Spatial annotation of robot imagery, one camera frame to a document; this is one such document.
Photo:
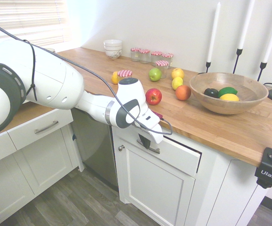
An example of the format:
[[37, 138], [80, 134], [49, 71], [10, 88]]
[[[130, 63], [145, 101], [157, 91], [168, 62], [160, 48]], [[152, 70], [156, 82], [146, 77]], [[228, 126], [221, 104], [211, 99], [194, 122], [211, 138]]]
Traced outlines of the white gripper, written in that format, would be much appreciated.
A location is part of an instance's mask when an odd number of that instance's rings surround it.
[[139, 133], [138, 143], [148, 150], [151, 149], [151, 141], [159, 144], [163, 140], [162, 128], [158, 122], [142, 122], [142, 126], [134, 122], [134, 126], [137, 127]]

